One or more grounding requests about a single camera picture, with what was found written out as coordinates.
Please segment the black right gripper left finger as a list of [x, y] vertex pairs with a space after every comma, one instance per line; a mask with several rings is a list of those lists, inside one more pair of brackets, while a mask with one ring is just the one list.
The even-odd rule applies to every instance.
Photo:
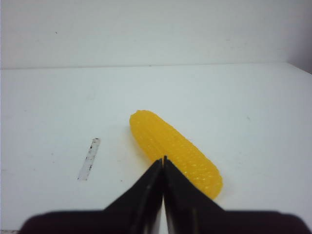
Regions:
[[105, 210], [106, 234], [157, 234], [163, 200], [162, 159]]

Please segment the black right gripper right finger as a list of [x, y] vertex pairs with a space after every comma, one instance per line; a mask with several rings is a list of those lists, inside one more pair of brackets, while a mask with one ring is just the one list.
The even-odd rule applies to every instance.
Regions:
[[197, 189], [165, 156], [164, 204], [170, 234], [220, 234], [224, 210]]

